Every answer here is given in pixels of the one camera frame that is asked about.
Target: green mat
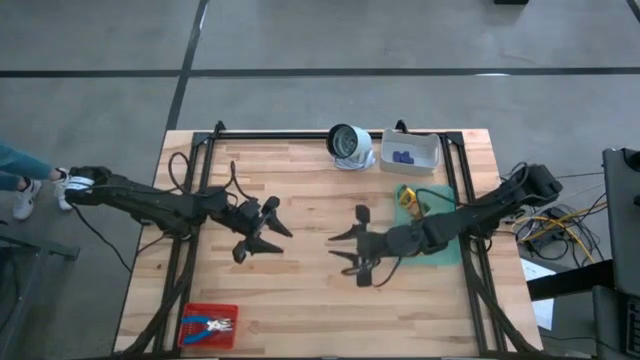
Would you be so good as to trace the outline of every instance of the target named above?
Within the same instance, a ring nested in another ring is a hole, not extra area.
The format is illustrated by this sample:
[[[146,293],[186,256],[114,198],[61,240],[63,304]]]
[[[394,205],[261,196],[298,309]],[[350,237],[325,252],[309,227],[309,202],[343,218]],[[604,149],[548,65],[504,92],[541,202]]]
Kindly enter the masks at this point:
[[[404,184],[396,186],[394,194],[398,193],[400,187]],[[424,187],[421,184],[406,184],[412,189]],[[440,195],[453,199],[453,189],[447,185],[432,185],[427,189],[437,192]],[[456,209],[455,205],[447,200],[441,199],[433,194],[420,192],[418,194],[420,203],[427,203],[431,207],[429,215],[436,213],[451,212]],[[411,216],[396,200],[395,206],[395,222],[394,225],[403,225],[411,223]],[[460,243],[456,237],[449,242],[446,249],[431,255],[420,255],[402,259],[402,265],[457,265],[460,264]]]

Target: butcher block tabletop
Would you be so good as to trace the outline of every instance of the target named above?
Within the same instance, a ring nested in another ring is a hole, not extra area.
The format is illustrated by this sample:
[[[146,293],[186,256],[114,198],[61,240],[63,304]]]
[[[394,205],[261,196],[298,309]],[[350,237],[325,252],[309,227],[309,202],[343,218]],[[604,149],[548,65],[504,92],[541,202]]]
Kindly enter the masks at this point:
[[[488,130],[453,131],[463,133],[476,196],[495,189],[500,180]],[[155,187],[173,187],[167,170],[169,157],[176,151],[189,154],[192,135],[193,131],[167,133]],[[379,145],[374,140],[378,160]],[[464,201],[458,156],[455,147],[451,148]],[[366,171],[341,171],[334,167],[324,140],[301,139],[216,140],[213,154],[209,184],[225,184],[229,164],[235,161],[246,193],[260,203],[271,195],[280,198],[278,217],[293,237],[265,230],[262,237],[284,253],[248,256],[243,264],[236,264],[231,249],[241,236],[207,220],[200,233],[190,302],[238,305],[235,347],[227,351],[184,348],[183,357],[478,354],[461,264],[401,266],[384,287],[358,288],[353,277],[340,274],[349,263],[327,252],[355,251],[355,240],[336,243],[327,239],[356,222],[356,205],[371,209],[369,229],[385,231],[394,221],[396,185],[446,185],[443,162],[432,175],[422,178],[382,172],[379,161]],[[203,157],[199,156],[195,179],[200,179]],[[182,179],[186,165],[178,163],[174,173]],[[229,191],[240,196],[233,186]],[[145,228],[139,246],[160,235],[155,226]],[[187,252],[187,246],[183,245],[181,254]],[[137,257],[114,350],[129,346],[158,309],[170,249],[171,240],[166,239]],[[541,348],[512,236],[493,238],[489,261],[500,306],[525,338]],[[374,284],[384,280],[393,263],[394,259],[382,261],[373,271]],[[169,317],[167,349],[173,339],[176,308]],[[483,319],[490,348],[494,348],[486,308]]]

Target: white sneaker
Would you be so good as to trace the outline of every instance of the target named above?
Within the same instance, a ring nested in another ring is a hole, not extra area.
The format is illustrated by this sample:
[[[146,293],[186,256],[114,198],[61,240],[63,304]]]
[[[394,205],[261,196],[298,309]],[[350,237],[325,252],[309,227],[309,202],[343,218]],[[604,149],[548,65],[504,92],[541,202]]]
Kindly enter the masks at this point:
[[[69,175],[69,170],[63,168],[57,168],[56,170],[62,171],[67,175],[64,179],[53,181],[53,195],[58,199],[58,206],[60,206],[60,210],[69,211],[73,209],[71,205],[67,202],[64,197],[64,191],[67,189],[67,185],[69,185],[69,180],[71,179],[71,175]]]
[[[27,220],[33,212],[34,201],[36,195],[42,187],[42,183],[38,180],[31,180],[31,185],[24,191],[16,192],[16,202],[13,204],[13,218],[16,220]]]

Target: concrete floor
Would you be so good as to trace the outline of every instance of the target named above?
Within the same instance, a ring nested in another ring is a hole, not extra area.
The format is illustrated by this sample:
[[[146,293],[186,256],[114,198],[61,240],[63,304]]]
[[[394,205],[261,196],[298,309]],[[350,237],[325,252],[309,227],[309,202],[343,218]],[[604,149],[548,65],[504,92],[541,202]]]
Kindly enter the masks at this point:
[[[5,0],[0,70],[179,69],[198,0]],[[211,0],[194,68],[640,66],[640,23],[624,0]],[[598,171],[605,147],[638,147],[640,82],[631,75],[191,79],[177,127],[489,128],[501,172],[518,161],[554,174]],[[105,165],[150,183],[177,78],[0,79],[3,140],[57,166]],[[564,194],[602,183],[567,179]],[[567,201],[589,206],[598,188]],[[10,217],[3,194],[0,218]],[[126,215],[86,208],[131,262],[140,232]],[[606,215],[587,220],[610,256]],[[128,274],[52,196],[14,226],[82,247],[50,264],[16,358],[111,350]],[[563,263],[571,266],[567,257]],[[90,326],[75,326],[76,321]],[[27,338],[39,341],[29,342]]]

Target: red plastic case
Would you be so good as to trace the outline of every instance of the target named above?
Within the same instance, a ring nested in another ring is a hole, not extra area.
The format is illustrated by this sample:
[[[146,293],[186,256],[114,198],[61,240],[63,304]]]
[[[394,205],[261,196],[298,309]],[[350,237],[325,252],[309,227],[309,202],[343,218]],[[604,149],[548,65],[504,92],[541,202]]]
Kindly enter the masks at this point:
[[[178,346],[195,347],[208,349],[233,349],[233,342],[236,337],[236,324],[238,321],[238,306],[225,304],[198,304],[187,303],[184,306],[184,317],[192,315],[208,316],[213,319],[225,318],[231,319],[232,330],[215,332],[211,336],[207,336],[202,341],[195,344],[184,344],[184,338],[187,335],[194,335],[205,329],[203,324],[182,324],[180,325],[180,337],[178,338]]]

